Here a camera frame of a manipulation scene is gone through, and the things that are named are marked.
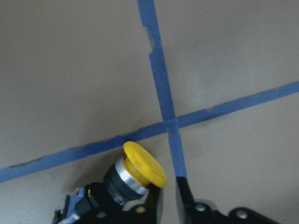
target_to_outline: yellow button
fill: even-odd
[[[159,188],[165,187],[166,174],[151,154],[133,141],[127,141],[123,149],[127,156],[123,160],[123,165],[137,182],[145,188],[151,183]]]

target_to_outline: gray floor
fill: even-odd
[[[155,1],[176,115],[299,80],[299,1]],[[162,121],[136,1],[0,5],[0,168]],[[180,130],[196,198],[299,220],[299,94]],[[167,134],[162,224],[176,223]],[[116,149],[0,183],[4,224],[50,223],[66,193],[101,181]]]

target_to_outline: black metal bracket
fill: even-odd
[[[177,206],[181,224],[278,224],[248,208],[235,208],[225,216],[213,203],[196,202],[185,177],[177,177]]]
[[[128,210],[116,209],[116,207],[105,206],[106,200],[102,200],[103,190],[94,192],[93,197],[99,202],[98,208],[93,208],[84,214],[75,224],[158,224],[161,219],[163,196],[162,189],[151,185],[144,203],[136,203]]]

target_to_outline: blue painter's tape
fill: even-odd
[[[299,92],[299,81],[281,86],[276,89],[267,90],[257,94],[253,94],[240,99],[232,100],[224,104],[214,106],[209,109],[204,109],[192,112],[178,117],[179,127],[186,127],[197,124],[209,119],[213,119],[225,114],[243,110],[258,104],[266,103],[278,98],[286,97],[288,95]]]
[[[20,164],[14,167],[0,169],[0,182],[5,182],[18,177],[29,175],[52,167],[60,166],[68,162],[83,159],[85,157],[121,147],[126,141],[140,141],[166,132],[163,123],[157,123],[143,127],[126,135],[118,135],[112,139],[98,143],[88,144],[76,149],[68,149],[62,152],[45,156],[41,159]]]
[[[172,163],[176,177],[187,177],[182,141],[179,133],[178,120],[173,119],[164,123],[168,132]]]
[[[142,25],[148,32],[152,52],[149,55],[163,121],[175,118],[157,15],[153,0],[138,0]]]
[[[204,109],[180,116],[177,119],[174,119],[176,120],[175,123],[173,123],[173,121],[171,120],[164,123],[152,124],[138,129],[132,133],[115,136],[112,139],[105,140],[99,143],[89,144],[85,147],[77,149],[68,149],[15,167],[2,168],[0,169],[0,182],[12,180],[45,169],[63,165],[68,162],[83,159],[90,155],[117,148],[122,146],[122,144],[128,140],[140,141],[146,138],[151,138],[156,135],[166,133],[166,131],[168,131],[170,135],[169,142],[172,148],[172,153],[177,155],[172,158],[175,162],[174,166],[175,164],[181,164],[181,167],[184,167],[183,161],[179,160],[179,158],[182,158],[181,156],[179,156],[182,151],[175,148],[176,145],[178,145],[178,147],[181,147],[180,138],[175,137],[179,134],[178,128],[194,125],[209,119],[213,119],[251,106],[286,97],[295,93],[299,93],[299,81],[281,86],[276,89],[267,90],[261,93],[253,94],[224,104],[220,104],[211,109]],[[175,170],[176,175],[184,175],[184,171],[180,170],[179,168],[175,168]]]
[[[165,58],[153,0],[138,0],[142,25],[148,32],[152,52],[149,55],[164,125],[169,133],[169,146],[176,176],[187,177],[184,153],[171,97]]]

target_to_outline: bolt head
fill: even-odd
[[[198,204],[195,205],[195,209],[196,209],[196,211],[205,211],[206,206],[202,203],[198,203]]]
[[[235,214],[240,219],[246,219],[248,217],[247,213],[245,211],[243,211],[243,210],[238,210]]]

